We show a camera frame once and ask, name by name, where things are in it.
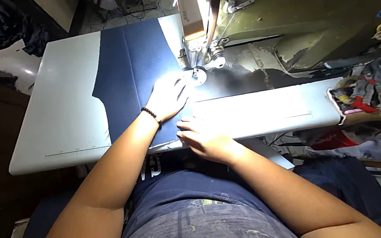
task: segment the person's left hand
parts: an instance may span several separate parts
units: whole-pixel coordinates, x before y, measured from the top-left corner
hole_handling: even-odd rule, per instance
[[[183,77],[179,72],[163,76],[156,81],[145,107],[164,122],[183,108],[189,97],[188,87],[192,86],[191,83],[190,78]]]

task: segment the person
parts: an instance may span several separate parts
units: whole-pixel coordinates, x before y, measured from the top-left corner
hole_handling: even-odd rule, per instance
[[[157,80],[146,105],[154,115],[142,111],[113,143],[47,237],[381,237],[363,214],[195,117],[177,122],[177,136],[206,160],[202,172],[161,175],[159,158],[146,161],[146,153],[158,120],[184,106],[187,87]],[[129,197],[135,210],[123,230]]]

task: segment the person's right hand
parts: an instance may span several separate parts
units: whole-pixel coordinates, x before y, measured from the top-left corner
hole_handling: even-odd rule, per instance
[[[177,122],[177,126],[189,129],[177,132],[182,143],[206,160],[233,165],[245,149],[230,136],[219,133],[201,119],[183,116],[182,122]]]

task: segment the forearm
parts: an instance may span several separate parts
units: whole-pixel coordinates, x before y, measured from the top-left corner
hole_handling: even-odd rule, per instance
[[[368,220],[323,189],[241,147],[230,165],[299,235]]]
[[[98,161],[74,200],[90,207],[122,208],[133,190],[158,123],[142,112]]]

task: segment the wall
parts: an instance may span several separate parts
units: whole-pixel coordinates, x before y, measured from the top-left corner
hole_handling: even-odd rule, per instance
[[[69,32],[78,0],[35,0],[35,2]]]

